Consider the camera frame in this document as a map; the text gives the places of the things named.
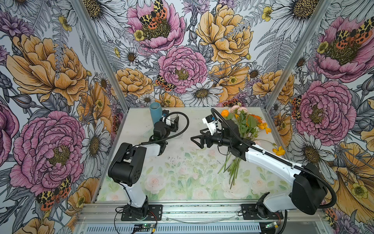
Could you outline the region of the orange poppy flower stem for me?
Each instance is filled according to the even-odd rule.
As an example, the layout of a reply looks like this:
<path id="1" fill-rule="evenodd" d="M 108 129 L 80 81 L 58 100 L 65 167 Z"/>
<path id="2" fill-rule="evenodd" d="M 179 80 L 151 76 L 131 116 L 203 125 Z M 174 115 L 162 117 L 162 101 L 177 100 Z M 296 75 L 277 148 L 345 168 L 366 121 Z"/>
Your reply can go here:
<path id="1" fill-rule="evenodd" d="M 228 139 L 230 153 L 235 156 L 233 162 L 225 167 L 231 176 L 239 173 L 240 162 L 245 160 L 244 150 L 259 134 L 262 118 L 249 113 L 245 107 L 233 106 L 220 114 L 224 139 Z"/>

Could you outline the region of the clear ribbed glass vase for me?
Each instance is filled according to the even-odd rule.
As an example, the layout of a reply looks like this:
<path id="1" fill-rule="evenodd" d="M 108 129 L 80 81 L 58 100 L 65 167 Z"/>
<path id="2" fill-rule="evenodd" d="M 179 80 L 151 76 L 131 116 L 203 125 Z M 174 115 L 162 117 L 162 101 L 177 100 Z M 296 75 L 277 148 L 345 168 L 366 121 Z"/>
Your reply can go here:
<path id="1" fill-rule="evenodd" d="M 177 118 L 178 118 L 178 114 L 173 114 L 173 115 L 168 116 L 166 119 L 166 124 L 168 126 L 174 125 Z"/>

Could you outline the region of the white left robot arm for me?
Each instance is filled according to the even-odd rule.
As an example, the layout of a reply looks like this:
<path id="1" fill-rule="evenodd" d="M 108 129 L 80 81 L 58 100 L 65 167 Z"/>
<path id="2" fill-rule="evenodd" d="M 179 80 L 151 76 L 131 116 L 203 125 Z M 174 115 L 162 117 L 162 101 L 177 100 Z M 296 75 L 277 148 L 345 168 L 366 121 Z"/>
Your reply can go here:
<path id="1" fill-rule="evenodd" d="M 123 214 L 136 219 L 145 219 L 152 214 L 148 197 L 138 183 L 144 161 L 146 158 L 162 155 L 168 144 L 167 141 L 183 134 L 189 124 L 190 120 L 186 114 L 172 112 L 163 115 L 154 124 L 153 135 L 149 141 L 138 145 L 125 142 L 120 145 L 109 166 L 108 176 L 123 187 L 129 198 Z"/>

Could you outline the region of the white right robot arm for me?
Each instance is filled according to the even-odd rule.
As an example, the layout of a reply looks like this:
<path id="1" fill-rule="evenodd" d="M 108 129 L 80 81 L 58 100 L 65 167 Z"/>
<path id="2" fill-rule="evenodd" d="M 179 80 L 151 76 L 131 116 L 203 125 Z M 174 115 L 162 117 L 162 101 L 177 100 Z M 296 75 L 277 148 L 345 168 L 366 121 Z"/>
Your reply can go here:
<path id="1" fill-rule="evenodd" d="M 228 147 L 230 154 L 242 161 L 256 164 L 283 179 L 291 186 L 289 192 L 271 195 L 269 192 L 251 208 L 262 218 L 278 211 L 299 210 L 313 215 L 318 209 L 328 209 L 337 202 L 337 195 L 329 182 L 322 178 L 317 167 L 311 163 L 302 165 L 283 159 L 260 147 L 255 142 L 242 138 L 239 128 L 232 120 L 225 118 L 214 108 L 211 115 L 203 119 L 206 129 L 198 136 L 191 137 L 201 149 L 218 146 Z"/>

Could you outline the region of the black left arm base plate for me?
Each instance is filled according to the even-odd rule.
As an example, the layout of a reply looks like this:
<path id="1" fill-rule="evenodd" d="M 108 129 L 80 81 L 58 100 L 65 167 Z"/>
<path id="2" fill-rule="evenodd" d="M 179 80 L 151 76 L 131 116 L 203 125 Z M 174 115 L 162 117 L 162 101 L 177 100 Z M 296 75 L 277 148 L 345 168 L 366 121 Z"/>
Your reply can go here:
<path id="1" fill-rule="evenodd" d="M 129 207 L 122 212 L 121 221 L 160 221 L 163 205 L 151 204 L 141 208 Z"/>

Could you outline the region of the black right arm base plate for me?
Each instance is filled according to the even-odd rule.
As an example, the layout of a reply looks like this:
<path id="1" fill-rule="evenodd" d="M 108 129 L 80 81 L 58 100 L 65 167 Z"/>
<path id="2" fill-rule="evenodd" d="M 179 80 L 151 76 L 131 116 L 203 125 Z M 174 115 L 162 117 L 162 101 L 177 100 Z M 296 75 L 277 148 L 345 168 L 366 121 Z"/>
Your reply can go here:
<path id="1" fill-rule="evenodd" d="M 241 215 L 244 220 L 282 220 L 282 212 L 270 212 L 266 207 L 257 204 L 241 204 Z"/>

